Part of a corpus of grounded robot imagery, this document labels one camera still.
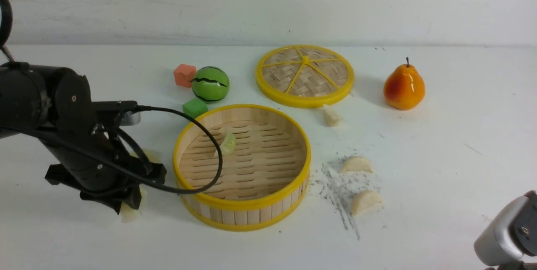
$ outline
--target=dumpling piece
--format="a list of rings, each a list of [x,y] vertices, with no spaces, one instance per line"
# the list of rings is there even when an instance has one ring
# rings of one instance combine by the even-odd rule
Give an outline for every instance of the dumpling piece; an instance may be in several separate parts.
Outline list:
[[[351,213],[352,216],[358,216],[366,210],[381,207],[382,205],[382,196],[378,192],[364,190],[352,200]]]
[[[232,130],[228,129],[228,132],[226,133],[226,138],[224,138],[224,141],[222,142],[222,144],[220,144],[220,150],[222,151],[222,155],[225,156],[233,153],[236,145],[237,138],[232,133]],[[214,156],[218,157],[218,151],[214,152]]]
[[[339,113],[333,107],[327,104],[323,106],[323,117],[324,123],[326,123],[326,125],[329,127],[336,127],[341,123],[341,121],[343,121],[341,115],[339,115]]]
[[[351,156],[339,171],[340,173],[347,171],[357,171],[357,172],[373,172],[373,167],[369,160],[365,159],[362,156]]]

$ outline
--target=white table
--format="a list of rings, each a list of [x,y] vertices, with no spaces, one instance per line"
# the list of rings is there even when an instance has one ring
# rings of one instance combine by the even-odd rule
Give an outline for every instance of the white table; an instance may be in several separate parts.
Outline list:
[[[231,79],[224,104],[263,104],[296,119],[313,150],[311,186],[279,224],[237,233],[198,222],[177,196],[149,190],[135,222],[44,180],[57,161],[37,140],[0,140],[0,268],[29,269],[482,269],[473,242],[504,205],[537,188],[537,49],[332,48],[354,66],[355,88],[335,105],[345,125],[263,96],[253,78],[268,47],[10,46],[17,60],[87,75],[92,99],[181,110],[193,97],[173,82],[181,62],[216,65]],[[411,111],[383,103],[384,79],[410,57],[425,80]],[[186,121],[147,113],[126,128],[140,146],[171,154]],[[341,178],[344,157],[376,176]],[[330,171],[334,179],[329,181]],[[337,200],[378,190],[383,209],[355,219]],[[336,198],[332,204],[329,198]]]

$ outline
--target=bamboo steamer basket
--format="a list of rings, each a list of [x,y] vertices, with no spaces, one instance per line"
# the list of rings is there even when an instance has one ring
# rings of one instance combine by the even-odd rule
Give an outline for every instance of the bamboo steamer basket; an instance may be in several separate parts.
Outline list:
[[[302,128],[289,116],[254,104],[234,104],[196,118],[219,144],[229,129],[236,148],[223,156],[222,174],[205,193],[182,195],[198,220],[224,230],[265,228],[288,216],[305,196],[311,148]],[[216,148],[190,123],[173,153],[177,186],[206,185],[218,166]]]

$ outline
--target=green foam cube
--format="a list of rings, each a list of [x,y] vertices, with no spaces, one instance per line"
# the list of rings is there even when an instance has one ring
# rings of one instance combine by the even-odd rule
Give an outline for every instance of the green foam cube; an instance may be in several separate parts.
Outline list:
[[[199,98],[194,98],[182,105],[182,111],[188,116],[196,118],[199,115],[207,112],[207,104],[205,104],[205,102],[201,101]]]

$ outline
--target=green ball with black stripes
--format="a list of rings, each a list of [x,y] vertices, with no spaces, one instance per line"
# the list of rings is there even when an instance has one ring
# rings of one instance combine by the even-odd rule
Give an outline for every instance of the green ball with black stripes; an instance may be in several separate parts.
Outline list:
[[[192,79],[192,91],[207,104],[219,102],[229,92],[228,75],[215,66],[202,67]]]

